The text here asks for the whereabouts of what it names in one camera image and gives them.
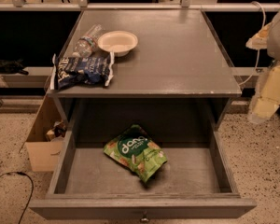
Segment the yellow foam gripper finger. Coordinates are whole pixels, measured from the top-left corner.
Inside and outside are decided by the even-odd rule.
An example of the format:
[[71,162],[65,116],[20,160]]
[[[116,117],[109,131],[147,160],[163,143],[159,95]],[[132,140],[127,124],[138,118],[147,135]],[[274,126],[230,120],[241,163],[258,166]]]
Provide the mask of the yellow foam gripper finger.
[[256,34],[248,39],[248,41],[245,43],[245,46],[254,50],[266,49],[270,27],[270,23],[264,25]]
[[280,106],[280,61],[259,76],[256,93],[248,110],[248,120],[261,124],[269,120]]

